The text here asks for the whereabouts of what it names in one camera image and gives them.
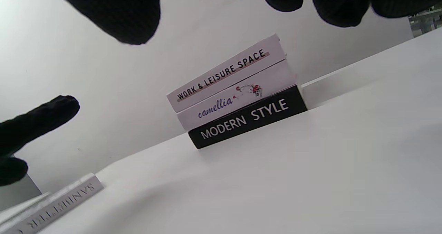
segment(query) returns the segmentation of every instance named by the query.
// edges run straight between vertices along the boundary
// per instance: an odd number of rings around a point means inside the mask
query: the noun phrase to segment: black book
[[[197,149],[307,111],[297,85],[189,131]]]

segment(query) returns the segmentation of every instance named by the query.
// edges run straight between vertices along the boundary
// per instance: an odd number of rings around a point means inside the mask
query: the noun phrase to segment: stack of books
[[[200,149],[307,110],[277,35],[261,40],[167,98]]]

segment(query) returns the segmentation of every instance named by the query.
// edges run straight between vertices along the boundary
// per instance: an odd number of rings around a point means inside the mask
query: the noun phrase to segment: white backdrop
[[[330,26],[311,0],[290,13],[264,0],[161,6],[153,39],[128,46],[64,0],[0,0],[0,121],[59,94],[81,104],[74,119],[17,153],[41,191],[183,133],[166,94],[273,33],[302,82],[412,38],[407,19],[371,12],[356,28]]]

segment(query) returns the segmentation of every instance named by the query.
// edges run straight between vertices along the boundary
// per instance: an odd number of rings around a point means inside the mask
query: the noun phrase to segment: black knit glove
[[[11,157],[25,144],[55,130],[79,111],[72,96],[58,96],[24,115],[0,123],[0,186],[22,179],[28,170],[24,160]]]
[[[160,0],[67,0],[103,31],[128,44],[146,43],[160,20]],[[299,9],[303,0],[265,0],[283,12]],[[383,17],[414,15],[442,0],[313,0],[319,16],[339,26],[357,26],[369,5]]]

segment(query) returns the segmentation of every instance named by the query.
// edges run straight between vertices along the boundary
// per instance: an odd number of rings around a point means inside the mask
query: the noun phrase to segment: book
[[[170,92],[167,99],[178,113],[285,58],[275,34]]]
[[[280,61],[177,114],[186,131],[296,84],[286,60]]]
[[[101,189],[95,174],[87,174],[1,224],[0,234],[34,234]]]
[[[10,207],[2,212],[0,212],[0,225],[10,220],[11,218],[16,217],[20,213],[26,211],[27,209],[35,206],[39,202],[43,201],[43,199],[47,198],[51,193],[43,193],[35,198],[29,199],[21,204],[17,204],[13,207]]]
[[[189,131],[197,149],[307,111],[298,85]]]

